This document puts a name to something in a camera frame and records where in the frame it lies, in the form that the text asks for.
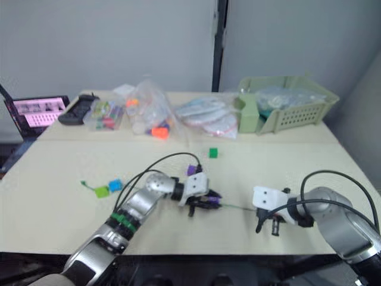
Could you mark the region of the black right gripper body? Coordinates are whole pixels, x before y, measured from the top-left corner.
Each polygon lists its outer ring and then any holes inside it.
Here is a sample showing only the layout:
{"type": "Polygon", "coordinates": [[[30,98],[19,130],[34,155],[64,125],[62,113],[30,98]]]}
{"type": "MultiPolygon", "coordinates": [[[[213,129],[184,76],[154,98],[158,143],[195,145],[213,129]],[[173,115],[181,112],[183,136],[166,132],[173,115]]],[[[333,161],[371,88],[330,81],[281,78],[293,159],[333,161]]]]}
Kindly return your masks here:
{"type": "Polygon", "coordinates": [[[271,226],[271,234],[273,236],[279,236],[279,228],[280,228],[280,223],[284,222],[284,219],[280,217],[279,215],[269,215],[269,211],[261,208],[257,208],[256,210],[256,215],[258,220],[263,219],[263,217],[269,216],[268,220],[272,221],[272,226],[271,226]]]}

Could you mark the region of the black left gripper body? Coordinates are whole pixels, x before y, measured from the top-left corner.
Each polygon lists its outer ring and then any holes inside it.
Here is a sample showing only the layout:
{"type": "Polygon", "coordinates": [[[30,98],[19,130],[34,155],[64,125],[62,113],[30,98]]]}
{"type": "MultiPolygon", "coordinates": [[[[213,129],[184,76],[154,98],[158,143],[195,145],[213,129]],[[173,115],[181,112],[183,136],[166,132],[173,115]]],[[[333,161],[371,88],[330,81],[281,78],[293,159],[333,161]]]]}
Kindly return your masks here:
{"type": "Polygon", "coordinates": [[[188,216],[193,217],[196,208],[207,209],[208,204],[201,200],[201,197],[189,197],[186,200],[186,205],[189,206],[188,216]]]}

